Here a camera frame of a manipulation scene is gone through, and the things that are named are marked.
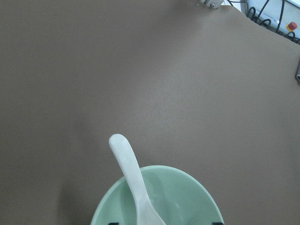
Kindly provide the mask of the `white ceramic spoon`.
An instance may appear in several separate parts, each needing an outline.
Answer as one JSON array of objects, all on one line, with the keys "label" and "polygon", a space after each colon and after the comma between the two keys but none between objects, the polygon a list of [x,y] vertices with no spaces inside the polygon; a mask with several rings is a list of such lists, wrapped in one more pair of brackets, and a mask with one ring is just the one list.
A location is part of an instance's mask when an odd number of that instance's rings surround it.
[{"label": "white ceramic spoon", "polygon": [[122,134],[113,134],[109,138],[109,146],[132,193],[136,223],[138,225],[164,225],[164,220],[150,201],[139,164],[128,139]]}]

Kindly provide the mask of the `green bowl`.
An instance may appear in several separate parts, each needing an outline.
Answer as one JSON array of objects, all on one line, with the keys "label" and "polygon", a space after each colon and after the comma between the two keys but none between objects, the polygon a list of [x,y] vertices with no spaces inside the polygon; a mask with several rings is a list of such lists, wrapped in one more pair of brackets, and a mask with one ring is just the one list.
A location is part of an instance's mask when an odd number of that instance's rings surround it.
[{"label": "green bowl", "polygon": [[[165,165],[141,168],[150,201],[167,225],[212,225],[224,219],[205,187],[191,175]],[[91,221],[93,225],[135,225],[136,210],[124,177],[101,199]]]}]

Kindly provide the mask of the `red emergency stop button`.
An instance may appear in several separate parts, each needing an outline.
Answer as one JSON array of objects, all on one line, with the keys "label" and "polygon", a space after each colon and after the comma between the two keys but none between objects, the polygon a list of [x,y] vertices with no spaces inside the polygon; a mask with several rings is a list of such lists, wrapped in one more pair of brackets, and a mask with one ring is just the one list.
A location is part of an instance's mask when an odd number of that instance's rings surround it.
[{"label": "red emergency stop button", "polygon": [[297,23],[295,22],[290,22],[288,25],[287,25],[287,29],[289,31],[294,31],[295,29],[297,29],[298,25]]}]

